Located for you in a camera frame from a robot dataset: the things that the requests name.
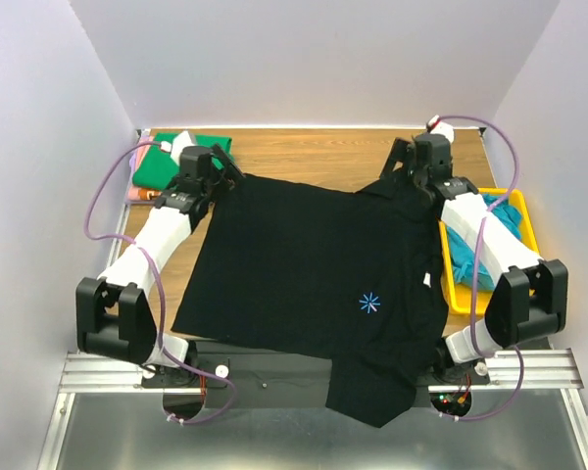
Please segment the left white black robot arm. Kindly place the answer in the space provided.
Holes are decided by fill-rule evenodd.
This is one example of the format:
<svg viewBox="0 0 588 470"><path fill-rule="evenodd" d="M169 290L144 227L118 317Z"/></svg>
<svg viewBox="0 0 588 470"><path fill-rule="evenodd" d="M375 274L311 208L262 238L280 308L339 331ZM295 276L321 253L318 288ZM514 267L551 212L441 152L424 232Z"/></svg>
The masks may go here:
<svg viewBox="0 0 588 470"><path fill-rule="evenodd" d="M214 201L244 174L218 144L158 143L178 160L177 174L155 199L135 237L114 233L126 248L97 277L83 278L75 289L78 348L142 367L165 367L178 386L202 375L191 344L165 332L155 319L148 296L156 290L163 302L161 273L176 249L188 239Z"/></svg>

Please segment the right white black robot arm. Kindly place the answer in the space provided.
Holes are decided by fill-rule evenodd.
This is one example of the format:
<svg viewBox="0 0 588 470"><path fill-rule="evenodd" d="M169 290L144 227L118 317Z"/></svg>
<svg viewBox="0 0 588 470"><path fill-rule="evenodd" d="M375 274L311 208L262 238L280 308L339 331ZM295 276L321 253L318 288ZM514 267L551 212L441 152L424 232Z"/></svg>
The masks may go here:
<svg viewBox="0 0 588 470"><path fill-rule="evenodd" d="M467 362L564 329L567 268L517 240L488 209L478 188L454 176L447 137L424 132L410 141L396 139L381 179L395 181L396 165L406 170L425 206L470 246L475 265L484 266L495 285L482 319L442 339L431 358L437 379L453 382L466 372Z"/></svg>

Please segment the black polo shirt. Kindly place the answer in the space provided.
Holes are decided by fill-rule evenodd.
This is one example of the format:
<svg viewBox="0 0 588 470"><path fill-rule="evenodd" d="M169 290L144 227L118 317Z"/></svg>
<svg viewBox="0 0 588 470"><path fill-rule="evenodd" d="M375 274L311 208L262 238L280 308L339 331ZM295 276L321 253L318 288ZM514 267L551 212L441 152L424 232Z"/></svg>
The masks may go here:
<svg viewBox="0 0 588 470"><path fill-rule="evenodd" d="M326 406L380 428L434 360L442 270L403 169L356 192L247 174L215 204L172 329L328 359Z"/></svg>

